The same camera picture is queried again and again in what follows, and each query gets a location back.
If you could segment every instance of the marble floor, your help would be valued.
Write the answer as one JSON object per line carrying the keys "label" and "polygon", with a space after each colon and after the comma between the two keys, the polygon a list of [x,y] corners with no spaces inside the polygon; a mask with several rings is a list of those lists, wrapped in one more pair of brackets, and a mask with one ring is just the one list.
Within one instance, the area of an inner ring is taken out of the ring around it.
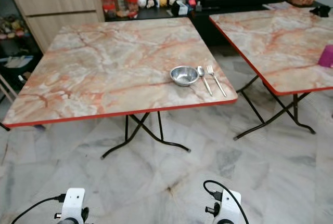
{"label": "marble floor", "polygon": [[[211,51],[235,88],[253,77],[232,48]],[[280,110],[259,81],[248,95],[265,118]],[[165,139],[191,153],[140,130],[103,161],[99,157],[123,141],[124,117],[51,124],[44,132],[0,129],[0,223],[10,223],[39,200],[83,187],[87,223],[208,224],[212,216],[204,207],[214,200],[202,187],[206,179],[240,192],[250,223],[333,223],[332,100],[332,91],[318,92],[299,104],[301,122],[316,135],[283,115],[236,142],[236,134],[259,123],[242,96],[232,105],[162,112]],[[158,131],[156,114],[147,124]],[[44,203],[17,224],[56,223],[61,207]]]}

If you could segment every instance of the steel bowl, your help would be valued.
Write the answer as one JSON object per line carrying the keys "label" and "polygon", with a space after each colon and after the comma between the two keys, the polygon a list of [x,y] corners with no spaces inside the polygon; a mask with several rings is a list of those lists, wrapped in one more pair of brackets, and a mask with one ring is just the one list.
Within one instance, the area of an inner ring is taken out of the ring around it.
{"label": "steel bowl", "polygon": [[198,71],[189,66],[175,67],[170,71],[172,80],[180,86],[189,86],[199,78]]}

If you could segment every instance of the black cable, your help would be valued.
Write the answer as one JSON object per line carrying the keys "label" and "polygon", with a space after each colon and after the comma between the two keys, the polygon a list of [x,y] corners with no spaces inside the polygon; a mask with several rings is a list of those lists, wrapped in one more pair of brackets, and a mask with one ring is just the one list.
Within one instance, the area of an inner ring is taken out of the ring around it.
{"label": "black cable", "polygon": [[237,203],[237,206],[239,207],[239,209],[240,209],[240,211],[241,211],[241,214],[242,214],[243,217],[244,217],[245,223],[246,223],[246,224],[249,224],[248,218],[246,218],[246,215],[245,215],[245,213],[244,213],[242,207],[240,206],[239,202],[238,202],[237,199],[234,197],[234,195],[230,192],[230,190],[228,190],[228,188],[227,188],[226,186],[224,186],[223,184],[219,183],[218,181],[207,180],[207,181],[205,181],[205,182],[203,183],[203,188],[204,188],[204,189],[205,189],[210,195],[213,195],[214,192],[209,191],[209,190],[207,189],[206,184],[209,183],[209,182],[221,186],[224,190],[226,190],[226,191],[232,196],[232,198],[233,198],[233,199],[235,200],[235,202]]}
{"label": "black cable", "polygon": [[21,218],[23,215],[25,215],[27,212],[29,212],[31,209],[33,209],[34,207],[37,207],[38,205],[42,204],[43,202],[47,202],[47,201],[51,201],[51,200],[56,200],[56,201],[59,201],[59,202],[64,202],[65,200],[65,197],[66,197],[66,194],[61,194],[59,196],[56,196],[56,197],[51,197],[51,198],[47,198],[47,199],[44,199],[40,202],[37,202],[36,204],[32,205],[31,207],[29,207],[26,211],[24,211],[22,214],[20,214],[18,217],[15,218],[15,220],[13,220],[11,222],[11,224],[14,224],[19,218]]}

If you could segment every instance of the red table edge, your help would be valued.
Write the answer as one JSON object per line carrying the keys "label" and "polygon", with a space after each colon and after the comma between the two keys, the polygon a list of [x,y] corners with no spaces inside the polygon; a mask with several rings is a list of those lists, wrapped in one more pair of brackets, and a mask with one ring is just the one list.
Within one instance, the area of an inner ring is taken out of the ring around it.
{"label": "red table edge", "polygon": [[223,30],[215,23],[215,21],[209,16],[210,21],[216,26],[216,28],[222,33],[222,35],[229,41],[229,43],[238,51],[238,53],[245,59],[246,63],[251,66],[251,68],[255,71],[255,73],[260,77],[260,79],[265,83],[265,85],[277,96],[284,96],[290,94],[298,94],[298,93],[310,93],[313,91],[320,91],[320,90],[332,90],[333,86],[330,87],[323,87],[323,88],[314,88],[308,90],[295,90],[295,91],[284,91],[279,92],[276,91],[272,85],[265,79],[265,77],[254,67],[254,65],[247,59],[247,57],[238,49],[238,47],[232,42],[232,40],[223,32]]}
{"label": "red table edge", "polygon": [[237,101],[237,99],[238,98],[235,98],[232,100],[226,100],[226,101],[218,101],[218,102],[189,104],[186,106],[173,106],[173,107],[154,108],[154,109],[128,111],[128,112],[117,112],[117,113],[91,115],[91,116],[78,116],[78,117],[69,117],[69,118],[64,118],[64,119],[44,120],[44,121],[26,122],[26,123],[17,123],[17,124],[5,124],[5,123],[3,123],[3,124],[8,128],[32,126],[32,125],[39,125],[39,124],[52,124],[52,123],[87,120],[87,119],[101,118],[101,117],[124,116],[124,115],[132,115],[132,114],[139,114],[139,113],[146,113],[146,112],[177,110],[177,109],[185,109],[185,108],[193,108],[193,107],[201,107],[201,106],[214,106],[214,105],[219,105],[219,104],[231,104],[231,103],[235,103]]}

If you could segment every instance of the white robot part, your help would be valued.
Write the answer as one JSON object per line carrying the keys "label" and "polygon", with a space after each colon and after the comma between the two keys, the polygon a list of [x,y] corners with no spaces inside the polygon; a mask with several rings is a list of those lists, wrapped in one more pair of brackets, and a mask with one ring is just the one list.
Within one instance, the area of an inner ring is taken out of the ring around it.
{"label": "white robot part", "polygon": [[[240,204],[241,195],[236,191],[230,190],[230,192],[234,195],[237,199],[238,203]],[[221,208],[213,220],[213,224],[224,224],[224,223],[239,223],[239,214],[240,209],[233,199],[233,197],[226,191],[223,190],[222,192],[222,201],[221,201]]]}
{"label": "white robot part", "polygon": [[85,190],[81,188],[70,188],[67,190],[62,206],[60,222],[74,219],[78,224],[84,224],[81,216],[84,192]]}

